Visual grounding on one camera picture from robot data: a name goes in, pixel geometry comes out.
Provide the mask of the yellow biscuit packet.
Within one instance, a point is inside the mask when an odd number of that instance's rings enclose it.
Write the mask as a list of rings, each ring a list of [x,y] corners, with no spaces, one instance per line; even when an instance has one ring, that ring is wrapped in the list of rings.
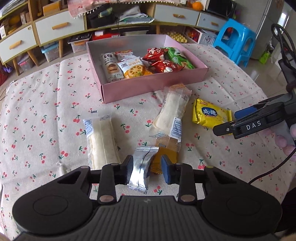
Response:
[[[202,99],[195,99],[193,103],[192,122],[206,128],[232,121],[232,111],[220,108]]]

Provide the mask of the silver foil packet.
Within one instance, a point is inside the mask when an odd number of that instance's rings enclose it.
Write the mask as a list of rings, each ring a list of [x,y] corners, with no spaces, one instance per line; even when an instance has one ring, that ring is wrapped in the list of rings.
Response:
[[[149,187],[149,167],[153,157],[158,153],[159,147],[142,146],[137,147],[132,155],[133,170],[130,175],[128,186],[144,194]]]

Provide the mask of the clear white cake packet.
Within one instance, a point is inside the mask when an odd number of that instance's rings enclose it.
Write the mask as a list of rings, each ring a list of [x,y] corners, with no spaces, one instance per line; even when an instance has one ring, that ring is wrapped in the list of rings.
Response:
[[[152,138],[182,139],[182,118],[192,91],[184,84],[175,84],[165,89],[161,110],[152,123],[149,136]]]

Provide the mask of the red snack packet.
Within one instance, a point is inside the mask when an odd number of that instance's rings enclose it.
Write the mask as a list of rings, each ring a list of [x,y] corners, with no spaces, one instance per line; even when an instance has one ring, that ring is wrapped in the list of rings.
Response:
[[[183,66],[173,63],[170,60],[160,60],[151,65],[151,69],[155,73],[179,72],[183,68]]]
[[[142,60],[148,61],[150,63],[158,62],[160,60],[165,60],[165,54],[167,53],[168,49],[164,48],[151,48],[147,50],[147,53]]]

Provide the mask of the orange lotus root packet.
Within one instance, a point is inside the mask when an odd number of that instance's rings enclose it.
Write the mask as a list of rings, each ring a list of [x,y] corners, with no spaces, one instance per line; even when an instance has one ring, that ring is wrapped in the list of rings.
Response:
[[[121,61],[118,66],[126,79],[152,75],[152,72],[148,70],[140,57]]]

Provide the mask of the gold wafer packet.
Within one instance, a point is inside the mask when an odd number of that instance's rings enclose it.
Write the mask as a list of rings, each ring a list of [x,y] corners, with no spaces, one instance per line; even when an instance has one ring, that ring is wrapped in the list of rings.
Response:
[[[175,164],[178,161],[178,153],[159,147],[159,151],[154,155],[151,164],[150,171],[155,174],[162,173],[161,157],[167,155],[170,161]]]

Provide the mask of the orange wafer packet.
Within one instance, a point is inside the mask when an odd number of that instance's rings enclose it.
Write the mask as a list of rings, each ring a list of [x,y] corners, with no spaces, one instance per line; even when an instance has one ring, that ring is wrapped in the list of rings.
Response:
[[[156,139],[156,146],[178,153],[181,148],[181,142],[172,137],[160,137]]]

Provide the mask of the blue plastic stool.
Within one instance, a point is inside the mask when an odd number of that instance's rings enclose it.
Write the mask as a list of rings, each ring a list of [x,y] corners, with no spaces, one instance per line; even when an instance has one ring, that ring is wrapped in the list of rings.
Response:
[[[213,47],[237,65],[248,65],[255,46],[256,34],[245,25],[229,19],[217,35]]]

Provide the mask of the cherry print cloth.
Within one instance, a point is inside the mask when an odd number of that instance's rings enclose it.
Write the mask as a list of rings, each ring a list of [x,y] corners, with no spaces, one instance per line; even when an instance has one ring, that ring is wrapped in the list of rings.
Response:
[[[192,96],[182,119],[179,160],[195,169],[212,165],[283,201],[295,162],[275,144],[275,136],[255,133],[239,140],[217,137],[192,122],[196,98],[237,111],[266,98],[237,65],[210,46],[186,48],[208,67],[203,82],[189,85]],[[12,207],[22,195],[88,164],[84,118],[95,110],[110,114],[121,159],[136,147],[153,146],[149,136],[164,99],[162,90],[104,104],[84,54],[15,80],[1,109],[1,227],[16,238]]]

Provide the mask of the white patterned box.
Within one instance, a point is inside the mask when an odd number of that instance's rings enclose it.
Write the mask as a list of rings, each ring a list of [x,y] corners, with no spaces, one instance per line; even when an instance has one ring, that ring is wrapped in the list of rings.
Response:
[[[212,31],[197,29],[193,27],[186,27],[185,35],[196,43],[202,45],[213,45],[217,37],[217,35]]]

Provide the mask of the green chips packet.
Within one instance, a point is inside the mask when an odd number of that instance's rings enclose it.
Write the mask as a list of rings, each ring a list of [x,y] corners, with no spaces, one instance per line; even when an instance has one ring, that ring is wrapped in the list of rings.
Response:
[[[178,48],[166,47],[166,58],[185,69],[195,69],[195,66],[180,52]]]

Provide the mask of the yellow egg tray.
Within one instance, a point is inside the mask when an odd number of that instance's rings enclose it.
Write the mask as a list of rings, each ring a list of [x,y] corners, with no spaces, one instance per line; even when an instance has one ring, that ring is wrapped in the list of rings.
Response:
[[[186,37],[183,34],[173,31],[173,30],[164,30],[163,34],[170,36],[172,39],[174,39],[175,41],[177,41],[179,43],[187,43],[188,42],[188,40],[186,39]]]

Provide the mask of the chocolate pastry white packet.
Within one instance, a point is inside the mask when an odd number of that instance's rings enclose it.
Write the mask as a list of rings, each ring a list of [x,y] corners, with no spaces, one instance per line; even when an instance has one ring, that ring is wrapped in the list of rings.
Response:
[[[102,54],[101,59],[107,83],[116,82],[125,78],[117,64],[118,61],[115,53]]]

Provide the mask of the wooden tv cabinet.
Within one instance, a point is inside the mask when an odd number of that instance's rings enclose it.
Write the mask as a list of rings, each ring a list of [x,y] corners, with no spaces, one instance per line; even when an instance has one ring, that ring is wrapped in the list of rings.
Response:
[[[119,16],[124,11],[131,9],[133,6],[139,6],[142,13],[154,18],[150,23],[156,26],[156,33],[160,33],[161,26],[182,26],[193,27],[213,32],[219,32],[227,22],[226,18],[216,16],[206,11],[197,11],[187,6],[160,3],[160,2],[131,2],[131,3],[114,3],[113,7],[115,16]]]

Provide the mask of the black microwave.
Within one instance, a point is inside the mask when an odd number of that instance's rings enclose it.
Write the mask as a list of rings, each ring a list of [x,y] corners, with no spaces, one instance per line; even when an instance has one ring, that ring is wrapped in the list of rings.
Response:
[[[233,18],[236,8],[237,3],[232,0],[210,0],[208,1],[206,11],[227,18]]]

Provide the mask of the pink cardboard box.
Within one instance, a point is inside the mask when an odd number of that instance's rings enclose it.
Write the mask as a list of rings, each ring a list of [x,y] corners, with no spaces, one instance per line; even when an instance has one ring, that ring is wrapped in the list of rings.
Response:
[[[135,35],[86,44],[103,103],[174,84],[203,81],[208,67],[167,35]]]

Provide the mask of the orange fruit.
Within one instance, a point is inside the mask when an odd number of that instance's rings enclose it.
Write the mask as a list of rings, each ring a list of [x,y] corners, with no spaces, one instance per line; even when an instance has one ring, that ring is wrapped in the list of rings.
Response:
[[[195,1],[192,3],[192,9],[196,11],[202,11],[204,9],[203,4],[200,1]]]

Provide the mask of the pink snack packet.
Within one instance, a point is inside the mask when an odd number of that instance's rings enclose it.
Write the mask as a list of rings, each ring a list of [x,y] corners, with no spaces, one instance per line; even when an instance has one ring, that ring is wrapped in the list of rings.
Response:
[[[119,62],[135,57],[132,50],[117,51],[115,55]]]

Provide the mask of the clear storage bin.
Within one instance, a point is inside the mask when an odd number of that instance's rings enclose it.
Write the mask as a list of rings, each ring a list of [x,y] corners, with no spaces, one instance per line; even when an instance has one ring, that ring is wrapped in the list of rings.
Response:
[[[68,40],[73,53],[86,51],[86,43],[90,40],[92,33],[87,32],[79,35],[74,35]]]

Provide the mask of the blue lid storage bin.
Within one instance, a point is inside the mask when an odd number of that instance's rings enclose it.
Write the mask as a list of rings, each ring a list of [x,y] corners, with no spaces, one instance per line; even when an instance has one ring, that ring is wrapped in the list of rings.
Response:
[[[53,42],[41,47],[41,52],[44,54],[47,62],[51,62],[59,58],[59,43]]]

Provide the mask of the red box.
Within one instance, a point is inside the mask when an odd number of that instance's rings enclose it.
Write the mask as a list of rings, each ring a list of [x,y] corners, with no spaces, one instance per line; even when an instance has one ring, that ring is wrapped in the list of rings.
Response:
[[[115,38],[115,37],[120,37],[120,34],[107,32],[107,30],[98,30],[92,33],[91,40],[95,41],[95,40]]]

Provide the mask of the black storage box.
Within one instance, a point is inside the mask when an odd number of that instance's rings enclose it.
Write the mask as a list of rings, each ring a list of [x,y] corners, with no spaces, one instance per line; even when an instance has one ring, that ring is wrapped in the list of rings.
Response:
[[[113,12],[113,7],[110,4],[103,4],[87,13],[86,19],[91,28],[104,27],[116,22],[116,16]]]

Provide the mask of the wooden shelf cabinet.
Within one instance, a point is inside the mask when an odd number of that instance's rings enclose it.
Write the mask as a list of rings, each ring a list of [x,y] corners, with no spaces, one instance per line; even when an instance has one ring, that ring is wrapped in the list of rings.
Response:
[[[1,64],[13,62],[19,74],[17,57],[27,53],[39,65],[33,49],[58,43],[63,57],[63,40],[86,32],[84,16],[73,18],[69,1],[1,1]]]

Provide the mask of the pink cherry cover cloth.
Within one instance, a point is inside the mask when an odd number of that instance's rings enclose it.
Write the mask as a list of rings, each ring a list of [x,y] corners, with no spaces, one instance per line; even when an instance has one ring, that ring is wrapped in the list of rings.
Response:
[[[82,16],[88,12],[92,12],[94,9],[104,4],[129,4],[129,3],[141,3],[142,1],[117,1],[117,0],[68,0],[67,6],[70,15],[73,18]]]

